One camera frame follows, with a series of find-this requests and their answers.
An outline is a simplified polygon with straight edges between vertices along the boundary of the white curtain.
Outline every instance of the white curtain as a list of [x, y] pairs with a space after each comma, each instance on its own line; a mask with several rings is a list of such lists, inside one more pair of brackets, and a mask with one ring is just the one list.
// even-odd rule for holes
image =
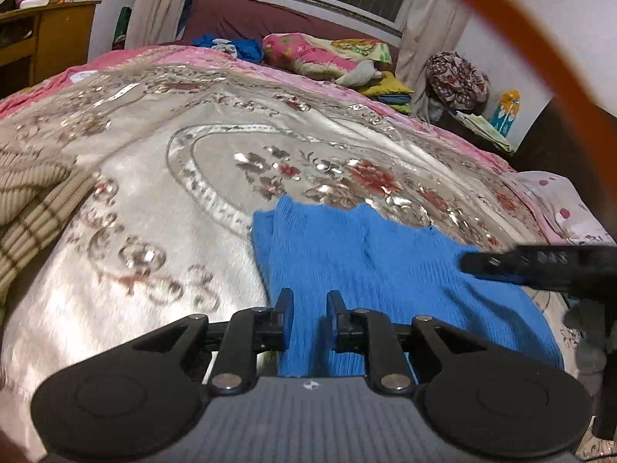
[[185, 0], [135, 0], [126, 32], [127, 49], [172, 42]]
[[425, 120], [427, 61], [437, 52], [454, 49], [470, 14], [459, 0], [412, 0], [400, 41], [396, 76], [415, 91], [411, 112]]

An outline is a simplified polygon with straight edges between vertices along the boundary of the metal screw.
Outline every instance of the metal screw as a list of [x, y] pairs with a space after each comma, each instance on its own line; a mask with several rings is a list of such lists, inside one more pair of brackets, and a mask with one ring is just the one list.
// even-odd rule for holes
[[237, 374], [217, 374], [212, 380], [212, 385], [220, 388], [221, 390], [230, 390], [242, 385], [242, 378]]
[[387, 374], [382, 377], [381, 385], [388, 390], [402, 390], [411, 386], [411, 379], [402, 374]]

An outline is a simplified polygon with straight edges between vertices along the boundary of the striped cloth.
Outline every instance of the striped cloth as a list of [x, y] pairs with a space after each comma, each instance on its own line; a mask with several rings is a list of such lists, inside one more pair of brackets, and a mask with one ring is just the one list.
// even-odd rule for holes
[[92, 189], [92, 171], [50, 150], [17, 143], [0, 149], [0, 323], [8, 288], [32, 258], [59, 235]]

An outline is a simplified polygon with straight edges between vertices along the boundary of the wooden dresser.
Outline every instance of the wooden dresser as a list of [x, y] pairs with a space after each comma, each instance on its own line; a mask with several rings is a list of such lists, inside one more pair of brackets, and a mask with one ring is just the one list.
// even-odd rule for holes
[[0, 98], [88, 62], [100, 1], [0, 13]]

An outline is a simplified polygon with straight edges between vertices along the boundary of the blue towel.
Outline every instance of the blue towel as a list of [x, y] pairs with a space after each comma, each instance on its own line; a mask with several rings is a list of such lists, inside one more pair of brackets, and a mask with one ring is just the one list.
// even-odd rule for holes
[[370, 308], [395, 323], [433, 315], [493, 343], [563, 368], [541, 311], [519, 287], [461, 273], [458, 257], [474, 250], [435, 228], [416, 230], [382, 218], [368, 205], [351, 211], [282, 197], [255, 212], [255, 258], [271, 298], [294, 291], [294, 324], [279, 374], [363, 375], [357, 354], [325, 350], [326, 294], [337, 289], [348, 308]]
[[[213, 34], [205, 34], [200, 38], [193, 41], [194, 47], [204, 47], [209, 49], [214, 46], [212, 40], [216, 40], [217, 37]], [[238, 58], [249, 63], [259, 64], [263, 60], [263, 49], [261, 43], [253, 39], [239, 39], [230, 40], [231, 44], [238, 50]]]

